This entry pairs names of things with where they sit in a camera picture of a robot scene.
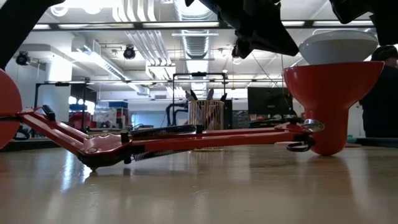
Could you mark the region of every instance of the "table surface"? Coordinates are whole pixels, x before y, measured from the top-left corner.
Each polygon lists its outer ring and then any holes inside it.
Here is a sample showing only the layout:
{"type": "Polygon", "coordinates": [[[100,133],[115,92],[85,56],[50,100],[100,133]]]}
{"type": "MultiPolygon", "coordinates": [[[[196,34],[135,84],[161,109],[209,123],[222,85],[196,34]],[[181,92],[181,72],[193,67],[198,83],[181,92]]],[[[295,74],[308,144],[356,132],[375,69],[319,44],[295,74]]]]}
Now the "table surface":
{"type": "Polygon", "coordinates": [[[398,222],[398,150],[183,152],[90,174],[63,149],[0,154],[0,223],[398,222]]]}

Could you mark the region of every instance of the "red mechanical arm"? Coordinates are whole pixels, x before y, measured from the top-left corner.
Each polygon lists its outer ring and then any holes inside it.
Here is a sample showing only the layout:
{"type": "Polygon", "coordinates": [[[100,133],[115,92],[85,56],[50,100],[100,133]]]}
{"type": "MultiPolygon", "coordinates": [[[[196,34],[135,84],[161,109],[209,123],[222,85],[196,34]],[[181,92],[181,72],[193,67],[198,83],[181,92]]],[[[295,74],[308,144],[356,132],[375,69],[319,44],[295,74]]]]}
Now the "red mechanical arm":
{"type": "Polygon", "coordinates": [[[288,147],[290,151],[307,151],[313,144],[311,131],[295,122],[282,124],[274,128],[234,129],[223,131],[160,135],[146,138],[134,138],[124,131],[120,135],[98,134],[89,136],[81,131],[55,120],[52,110],[44,106],[47,115],[37,110],[25,110],[9,118],[29,125],[32,129],[46,135],[59,146],[76,155],[85,165],[95,170],[97,167],[111,166],[120,161],[130,163],[155,156],[199,149],[203,147],[237,146],[248,144],[272,144],[281,141],[304,143],[288,147]]]}

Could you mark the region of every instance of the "red funnel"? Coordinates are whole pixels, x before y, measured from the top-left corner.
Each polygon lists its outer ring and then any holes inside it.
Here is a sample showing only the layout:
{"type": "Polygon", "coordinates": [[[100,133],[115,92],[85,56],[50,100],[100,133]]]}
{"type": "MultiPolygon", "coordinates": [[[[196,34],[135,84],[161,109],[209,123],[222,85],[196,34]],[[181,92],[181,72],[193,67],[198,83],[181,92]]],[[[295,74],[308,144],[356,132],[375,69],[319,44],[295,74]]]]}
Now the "red funnel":
{"type": "Polygon", "coordinates": [[[377,82],[382,62],[336,63],[286,68],[284,78],[294,98],[305,108],[305,118],[325,129],[315,133],[312,151],[331,156],[347,140],[348,110],[377,82]]]}

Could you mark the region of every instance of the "person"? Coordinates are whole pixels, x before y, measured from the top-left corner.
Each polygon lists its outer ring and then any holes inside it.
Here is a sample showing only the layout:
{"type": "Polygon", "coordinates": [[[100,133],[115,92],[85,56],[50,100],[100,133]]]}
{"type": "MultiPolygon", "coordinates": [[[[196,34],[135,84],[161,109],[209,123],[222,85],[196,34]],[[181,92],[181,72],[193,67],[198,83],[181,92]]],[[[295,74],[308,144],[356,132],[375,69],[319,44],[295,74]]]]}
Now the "person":
{"type": "Polygon", "coordinates": [[[383,61],[384,68],[372,90],[359,101],[367,138],[398,138],[398,51],[393,45],[377,48],[371,61],[383,61]]]}

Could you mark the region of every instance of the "white bowl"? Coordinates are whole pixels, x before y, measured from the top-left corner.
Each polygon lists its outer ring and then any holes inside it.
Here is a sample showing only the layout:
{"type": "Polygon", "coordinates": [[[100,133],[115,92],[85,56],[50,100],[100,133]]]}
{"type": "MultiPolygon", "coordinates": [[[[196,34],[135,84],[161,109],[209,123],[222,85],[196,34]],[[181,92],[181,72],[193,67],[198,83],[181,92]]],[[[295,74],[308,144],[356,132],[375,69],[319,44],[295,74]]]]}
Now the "white bowl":
{"type": "Polygon", "coordinates": [[[375,36],[356,30],[316,34],[300,44],[300,53],[310,65],[363,62],[377,48],[375,36]]]}

